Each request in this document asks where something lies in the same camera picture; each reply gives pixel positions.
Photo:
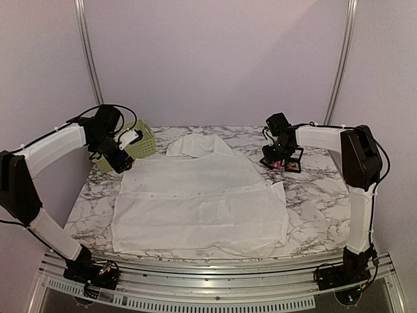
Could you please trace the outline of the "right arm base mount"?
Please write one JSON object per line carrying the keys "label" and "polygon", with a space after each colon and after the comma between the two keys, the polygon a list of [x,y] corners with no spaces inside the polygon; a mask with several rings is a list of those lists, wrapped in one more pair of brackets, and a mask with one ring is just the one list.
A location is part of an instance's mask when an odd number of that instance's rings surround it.
{"label": "right arm base mount", "polygon": [[330,290],[359,283],[359,291],[369,287],[375,280],[367,266],[367,262],[344,261],[342,265],[324,263],[318,266],[313,279],[320,291]]}

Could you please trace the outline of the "white button shirt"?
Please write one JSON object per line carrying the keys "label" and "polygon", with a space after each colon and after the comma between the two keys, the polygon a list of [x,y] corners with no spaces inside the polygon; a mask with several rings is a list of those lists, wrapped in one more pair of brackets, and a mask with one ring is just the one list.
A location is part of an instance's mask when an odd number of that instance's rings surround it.
{"label": "white button shirt", "polygon": [[282,183],[267,182],[219,136],[190,134],[124,173],[111,231],[124,254],[216,249],[265,258],[285,244],[288,224]]}

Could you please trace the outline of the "pink flower brooch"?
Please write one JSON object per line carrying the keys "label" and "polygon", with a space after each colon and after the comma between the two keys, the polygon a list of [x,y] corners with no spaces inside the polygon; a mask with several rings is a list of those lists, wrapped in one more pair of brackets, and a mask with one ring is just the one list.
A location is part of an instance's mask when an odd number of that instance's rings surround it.
{"label": "pink flower brooch", "polygon": [[281,162],[273,162],[269,165],[272,169],[280,168]]}

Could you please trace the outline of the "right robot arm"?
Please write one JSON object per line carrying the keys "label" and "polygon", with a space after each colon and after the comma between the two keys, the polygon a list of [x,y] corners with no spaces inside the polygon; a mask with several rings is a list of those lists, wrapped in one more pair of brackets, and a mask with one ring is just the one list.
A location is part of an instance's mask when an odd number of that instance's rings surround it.
{"label": "right robot arm", "polygon": [[292,125],[283,113],[266,120],[260,163],[273,169],[299,173],[305,147],[333,151],[341,155],[341,170],[349,189],[351,225],[343,252],[344,265],[337,271],[342,284],[351,284],[362,274],[362,265],[376,256],[373,244],[375,198],[380,183],[390,171],[390,159],[366,125],[357,127],[319,125],[314,122]]}

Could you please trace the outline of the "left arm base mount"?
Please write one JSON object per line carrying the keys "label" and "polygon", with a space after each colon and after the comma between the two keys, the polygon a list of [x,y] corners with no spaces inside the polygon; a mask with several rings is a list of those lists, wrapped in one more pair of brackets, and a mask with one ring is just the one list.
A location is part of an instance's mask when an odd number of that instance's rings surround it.
{"label": "left arm base mount", "polygon": [[63,276],[87,287],[116,290],[120,273],[120,268],[114,261],[83,261],[67,263]]}

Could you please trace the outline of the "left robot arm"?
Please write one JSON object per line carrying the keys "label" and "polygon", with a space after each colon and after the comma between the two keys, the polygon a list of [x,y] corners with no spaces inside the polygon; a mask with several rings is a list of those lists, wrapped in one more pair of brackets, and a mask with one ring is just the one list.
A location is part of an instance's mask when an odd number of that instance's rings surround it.
{"label": "left robot arm", "polygon": [[80,113],[63,125],[15,150],[1,152],[1,207],[13,218],[11,224],[25,228],[48,249],[72,264],[71,271],[83,283],[97,276],[91,253],[64,231],[42,200],[46,191],[40,180],[60,161],[79,150],[103,158],[116,173],[129,170],[133,157],[128,146],[143,137],[137,115],[127,127],[126,106],[101,104]]}

